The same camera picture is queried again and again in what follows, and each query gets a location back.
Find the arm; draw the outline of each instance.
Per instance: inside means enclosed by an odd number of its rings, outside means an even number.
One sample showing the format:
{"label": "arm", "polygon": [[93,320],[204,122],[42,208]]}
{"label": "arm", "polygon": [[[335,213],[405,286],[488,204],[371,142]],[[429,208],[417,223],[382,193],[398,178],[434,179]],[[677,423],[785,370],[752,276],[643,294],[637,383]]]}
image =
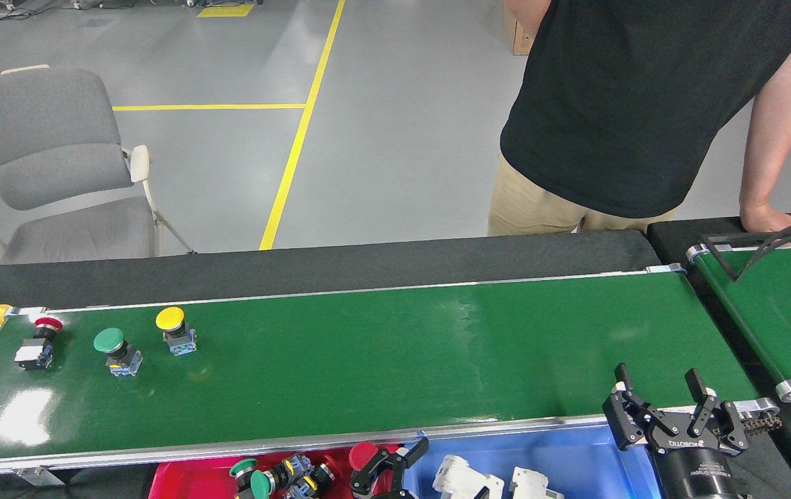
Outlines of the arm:
{"label": "arm", "polygon": [[531,39],[537,36],[537,29],[540,28],[540,23],[544,20],[544,15],[552,2],[553,0],[503,0]]}
{"label": "arm", "polygon": [[770,195],[791,149],[791,54],[756,96],[740,186],[740,221],[747,231],[779,231],[791,216]]}

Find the blue bin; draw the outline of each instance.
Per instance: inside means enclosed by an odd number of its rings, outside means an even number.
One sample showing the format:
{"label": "blue bin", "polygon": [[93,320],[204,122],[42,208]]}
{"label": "blue bin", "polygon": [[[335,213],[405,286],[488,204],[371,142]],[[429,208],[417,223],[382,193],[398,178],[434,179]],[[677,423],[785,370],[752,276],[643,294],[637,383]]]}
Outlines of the blue bin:
{"label": "blue bin", "polygon": [[619,451],[607,426],[433,439],[429,451],[405,473],[405,489],[420,499],[440,497],[433,480],[448,454],[502,479],[503,499],[512,498],[509,483],[516,466],[543,473],[550,489],[566,499],[661,499],[647,451],[642,446]]}

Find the khaki pants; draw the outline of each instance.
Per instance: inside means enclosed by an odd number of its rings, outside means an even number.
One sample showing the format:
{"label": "khaki pants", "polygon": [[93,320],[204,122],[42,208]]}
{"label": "khaki pants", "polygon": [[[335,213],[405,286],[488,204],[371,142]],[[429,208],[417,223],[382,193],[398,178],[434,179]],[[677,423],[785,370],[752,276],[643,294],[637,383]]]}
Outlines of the khaki pants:
{"label": "khaki pants", "polygon": [[494,195],[487,218],[488,236],[557,234],[582,231],[633,229],[645,231],[648,224],[670,220],[675,209],[659,217],[621,218],[584,208],[541,189],[506,162],[494,180]]}

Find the gray chair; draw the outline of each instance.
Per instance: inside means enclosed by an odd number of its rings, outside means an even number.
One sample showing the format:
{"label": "gray chair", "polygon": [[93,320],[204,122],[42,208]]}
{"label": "gray chair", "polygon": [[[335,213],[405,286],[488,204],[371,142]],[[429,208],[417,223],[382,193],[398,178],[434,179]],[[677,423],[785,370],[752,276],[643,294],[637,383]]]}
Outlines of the gray chair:
{"label": "gray chair", "polygon": [[121,148],[100,77],[28,67],[0,75],[0,199],[26,211],[83,193],[141,182],[144,195],[40,218],[0,238],[3,264],[135,259],[162,253],[167,227],[148,188],[145,146]]}

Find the chair armrest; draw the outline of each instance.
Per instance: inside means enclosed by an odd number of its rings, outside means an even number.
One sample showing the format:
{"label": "chair armrest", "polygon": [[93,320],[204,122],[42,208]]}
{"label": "chair armrest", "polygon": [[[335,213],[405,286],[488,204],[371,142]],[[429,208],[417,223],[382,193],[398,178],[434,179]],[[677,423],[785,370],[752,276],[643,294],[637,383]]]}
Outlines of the chair armrest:
{"label": "chair armrest", "polygon": [[9,73],[18,73],[20,71],[28,71],[29,69],[49,69],[50,66],[46,64],[38,64],[37,66],[14,67],[14,69],[6,69],[1,71],[1,75],[9,75]]}
{"label": "chair armrest", "polygon": [[148,154],[147,146],[133,148],[130,155],[130,181],[136,184],[148,179],[148,165],[151,162],[152,156]]}

